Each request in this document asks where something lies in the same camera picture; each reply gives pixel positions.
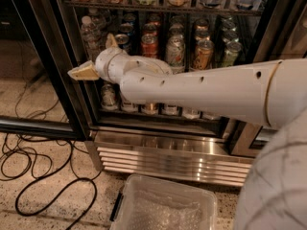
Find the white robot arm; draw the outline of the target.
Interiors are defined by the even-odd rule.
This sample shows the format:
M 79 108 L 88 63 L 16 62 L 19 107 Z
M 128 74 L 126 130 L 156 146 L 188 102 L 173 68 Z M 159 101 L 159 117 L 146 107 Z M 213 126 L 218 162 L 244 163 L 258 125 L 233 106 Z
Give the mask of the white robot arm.
M 307 59 L 175 74 L 162 60 L 128 55 L 110 35 L 95 60 L 68 74 L 116 83 L 134 104 L 191 107 L 275 129 L 249 169 L 234 230 L 307 230 Z

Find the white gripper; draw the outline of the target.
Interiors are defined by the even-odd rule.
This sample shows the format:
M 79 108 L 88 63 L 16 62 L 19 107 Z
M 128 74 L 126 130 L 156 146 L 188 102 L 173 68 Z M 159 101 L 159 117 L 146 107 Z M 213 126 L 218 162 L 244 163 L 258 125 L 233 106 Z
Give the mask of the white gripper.
M 75 81 L 96 81 L 100 77 L 111 83 L 119 83 L 121 78 L 134 68 L 132 57 L 118 46 L 114 34 L 106 37 L 106 47 L 95 60 L 89 60 L 68 71 L 68 75 Z

